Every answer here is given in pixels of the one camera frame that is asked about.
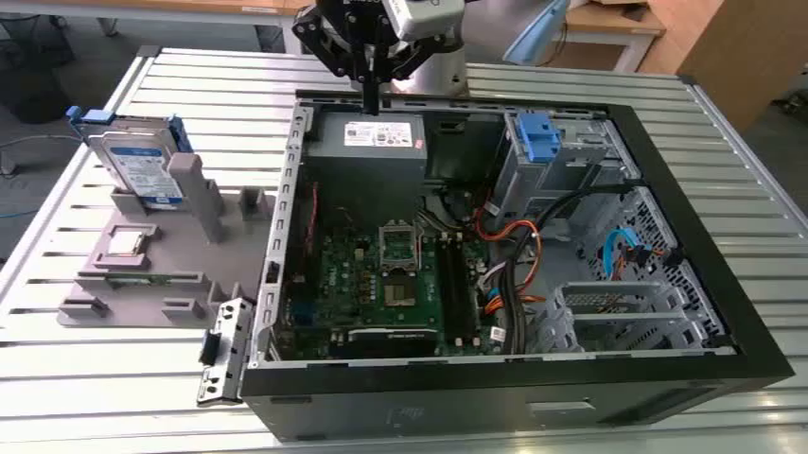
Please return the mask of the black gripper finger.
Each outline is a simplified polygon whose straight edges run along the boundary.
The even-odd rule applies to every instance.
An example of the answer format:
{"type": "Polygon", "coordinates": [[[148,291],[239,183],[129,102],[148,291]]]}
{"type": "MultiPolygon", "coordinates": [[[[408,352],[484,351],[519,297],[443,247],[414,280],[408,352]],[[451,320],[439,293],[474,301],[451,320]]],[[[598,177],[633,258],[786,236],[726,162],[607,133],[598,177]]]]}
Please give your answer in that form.
{"type": "Polygon", "coordinates": [[[291,31],[336,77],[347,77],[360,86],[361,112],[372,113],[372,72],[365,44],[348,44],[336,34],[319,9],[300,9],[291,31]]]}
{"type": "Polygon", "coordinates": [[[416,74],[415,84],[427,85],[426,93],[459,93],[459,38],[436,35],[404,44],[394,53],[392,45],[372,45],[372,113],[380,108],[382,86],[406,81],[416,74]]]}

